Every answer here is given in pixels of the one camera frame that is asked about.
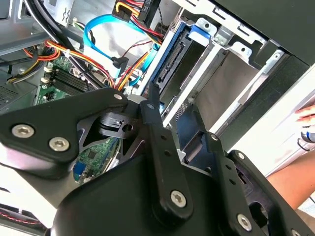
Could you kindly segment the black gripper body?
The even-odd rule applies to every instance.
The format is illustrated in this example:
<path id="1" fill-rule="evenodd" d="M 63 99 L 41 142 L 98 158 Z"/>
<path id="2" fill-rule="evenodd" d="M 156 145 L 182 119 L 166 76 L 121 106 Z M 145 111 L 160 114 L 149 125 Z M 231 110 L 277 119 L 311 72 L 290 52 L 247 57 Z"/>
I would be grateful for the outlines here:
<path id="1" fill-rule="evenodd" d="M 221 236 L 228 225 L 214 176 L 171 153 L 136 157 L 75 189 L 53 236 Z"/>

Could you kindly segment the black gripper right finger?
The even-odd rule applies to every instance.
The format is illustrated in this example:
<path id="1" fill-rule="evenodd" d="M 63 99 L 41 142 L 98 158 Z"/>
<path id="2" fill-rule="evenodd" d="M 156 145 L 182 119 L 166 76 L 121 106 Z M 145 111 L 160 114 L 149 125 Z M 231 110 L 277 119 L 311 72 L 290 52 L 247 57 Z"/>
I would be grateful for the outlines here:
<path id="1" fill-rule="evenodd" d="M 255 165 L 238 150 L 226 153 L 220 139 L 205 134 L 211 171 L 219 184 L 230 236 L 312 236 L 314 233 Z"/>

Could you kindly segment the person hand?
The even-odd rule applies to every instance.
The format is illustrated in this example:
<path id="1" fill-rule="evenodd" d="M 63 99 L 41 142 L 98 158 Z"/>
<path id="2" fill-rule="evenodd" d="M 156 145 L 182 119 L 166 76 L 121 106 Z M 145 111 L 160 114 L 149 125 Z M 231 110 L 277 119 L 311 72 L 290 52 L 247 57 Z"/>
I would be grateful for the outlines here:
<path id="1" fill-rule="evenodd" d="M 300 109 L 296 111 L 295 114 L 298 116 L 296 121 L 303 126 L 311 126 L 315 124 L 315 105 Z"/>

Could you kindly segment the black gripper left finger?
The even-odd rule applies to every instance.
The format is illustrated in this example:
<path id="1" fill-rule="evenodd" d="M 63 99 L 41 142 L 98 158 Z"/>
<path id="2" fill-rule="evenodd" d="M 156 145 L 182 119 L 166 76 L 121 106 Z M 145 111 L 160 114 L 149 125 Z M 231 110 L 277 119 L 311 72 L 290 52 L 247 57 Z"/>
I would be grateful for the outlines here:
<path id="1" fill-rule="evenodd" d="M 108 137 L 123 141 L 119 166 L 145 157 L 151 204 L 161 219 L 188 219 L 193 203 L 171 132 L 158 110 L 159 87 L 135 103 L 114 88 L 16 110 L 0 117 L 0 162 L 41 178 L 69 175 L 78 154 Z"/>

